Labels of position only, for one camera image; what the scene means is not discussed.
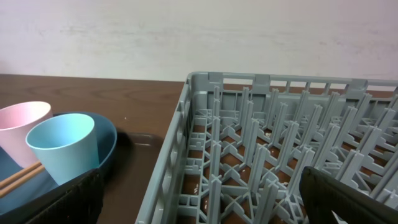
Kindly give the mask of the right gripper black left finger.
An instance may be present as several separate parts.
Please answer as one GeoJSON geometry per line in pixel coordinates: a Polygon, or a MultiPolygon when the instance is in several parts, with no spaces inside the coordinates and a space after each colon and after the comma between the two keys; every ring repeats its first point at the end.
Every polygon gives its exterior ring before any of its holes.
{"type": "Polygon", "coordinates": [[[92,169],[1,215],[1,223],[96,223],[103,197],[100,170],[92,169]]]}

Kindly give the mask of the pink plastic cup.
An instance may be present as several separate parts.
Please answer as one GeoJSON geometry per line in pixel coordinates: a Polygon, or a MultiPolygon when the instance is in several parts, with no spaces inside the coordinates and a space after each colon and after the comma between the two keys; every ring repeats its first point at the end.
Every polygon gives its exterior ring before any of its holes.
{"type": "Polygon", "coordinates": [[[27,145],[28,132],[53,116],[52,107],[44,101],[28,101],[1,109],[1,147],[22,168],[38,158],[27,145]]]}

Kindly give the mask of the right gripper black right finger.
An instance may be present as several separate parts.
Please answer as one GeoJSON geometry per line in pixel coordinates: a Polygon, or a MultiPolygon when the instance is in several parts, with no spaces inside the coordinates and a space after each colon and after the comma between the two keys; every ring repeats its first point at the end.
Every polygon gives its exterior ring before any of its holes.
{"type": "Polygon", "coordinates": [[[397,210],[310,166],[303,169],[299,191],[311,224],[336,224],[335,215],[347,223],[397,223],[397,210]]]}

